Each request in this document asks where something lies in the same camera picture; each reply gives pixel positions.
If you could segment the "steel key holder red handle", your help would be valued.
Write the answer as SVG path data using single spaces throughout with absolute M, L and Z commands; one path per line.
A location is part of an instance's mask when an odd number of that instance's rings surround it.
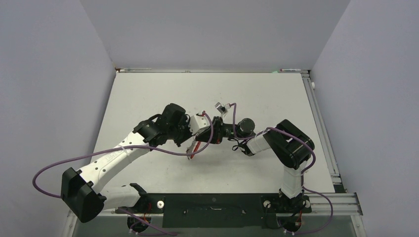
M 194 157 L 194 154 L 193 153 L 195 153 L 195 152 L 198 151 L 201 143 L 202 143 L 201 141 L 197 141 L 195 139 L 192 140 L 191 145 L 186 150 L 186 154 L 187 154 L 187 159 L 188 160 L 193 159 L 193 157 Z

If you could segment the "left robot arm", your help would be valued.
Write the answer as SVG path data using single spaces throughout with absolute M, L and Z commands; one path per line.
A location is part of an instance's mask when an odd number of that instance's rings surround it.
M 170 103 L 161 114 L 141 121 L 113 151 L 104 152 L 78 170 L 72 167 L 65 170 L 60 197 L 82 223 L 110 208 L 130 207 L 134 212 L 142 212 L 147 198 L 138 184 L 106 189 L 107 183 L 134 160 L 158 151 L 158 146 L 168 140 L 180 146 L 207 128 L 210 128 L 210 119 L 205 113 L 190 116 L 181 106 Z

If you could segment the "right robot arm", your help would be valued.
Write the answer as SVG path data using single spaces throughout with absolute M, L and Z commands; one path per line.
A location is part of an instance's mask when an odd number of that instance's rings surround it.
M 186 150 L 188 158 L 193 158 L 192 153 L 197 152 L 202 142 L 220 144 L 224 138 L 236 142 L 234 151 L 240 150 L 249 157 L 272 150 L 284 167 L 279 205 L 285 211 L 294 210 L 304 193 L 303 170 L 314 151 L 313 141 L 287 119 L 259 133 L 254 132 L 255 124 L 250 118 L 229 124 L 221 117 L 214 117 L 212 124 L 214 131 L 207 126 L 194 136 Z

